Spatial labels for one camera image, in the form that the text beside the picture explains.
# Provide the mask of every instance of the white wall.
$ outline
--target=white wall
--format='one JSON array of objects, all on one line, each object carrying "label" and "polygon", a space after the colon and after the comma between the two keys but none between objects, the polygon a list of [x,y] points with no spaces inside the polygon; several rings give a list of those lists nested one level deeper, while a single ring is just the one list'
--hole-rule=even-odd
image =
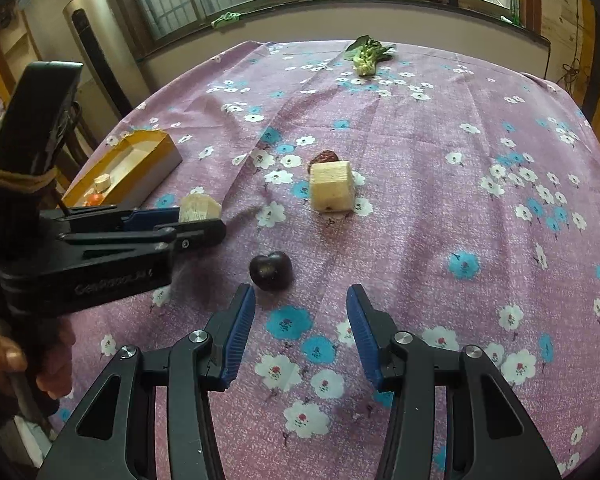
[{"label": "white wall", "polygon": [[466,54],[540,77],[547,63],[546,47],[484,20],[404,4],[339,1],[262,13],[237,27],[183,40],[141,67],[157,89],[242,41],[351,40],[362,34]]}]

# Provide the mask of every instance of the table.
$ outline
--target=table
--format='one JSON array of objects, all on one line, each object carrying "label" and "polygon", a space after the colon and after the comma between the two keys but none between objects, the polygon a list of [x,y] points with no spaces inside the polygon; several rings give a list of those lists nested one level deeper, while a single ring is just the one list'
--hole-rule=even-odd
[{"label": "table", "polygon": [[[180,262],[171,286],[74,315],[75,386],[57,422],[116,348],[202,328],[249,282],[253,256],[283,250],[295,283],[257,291],[238,379],[211,395],[228,479],[374,478],[391,397],[364,378],[352,283],[430,345],[482,346],[568,472],[600,443],[596,137],[555,84],[406,44],[360,79],[343,60],[349,43],[240,44],[154,94],[98,148],[93,158],[134,129],[167,131],[183,162],[146,206],[208,193],[228,235]],[[356,171],[352,214],[308,205],[306,166],[326,149]]]}]

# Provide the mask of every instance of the small wooden piece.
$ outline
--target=small wooden piece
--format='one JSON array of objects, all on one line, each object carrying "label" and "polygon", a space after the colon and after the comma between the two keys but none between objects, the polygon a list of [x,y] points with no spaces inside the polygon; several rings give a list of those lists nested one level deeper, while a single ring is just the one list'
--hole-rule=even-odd
[{"label": "small wooden piece", "polygon": [[309,194],[311,207],[316,211],[351,211],[356,193],[349,161],[312,164]]},{"label": "small wooden piece", "polygon": [[178,222],[220,218],[222,207],[209,195],[192,193],[180,200]]}]

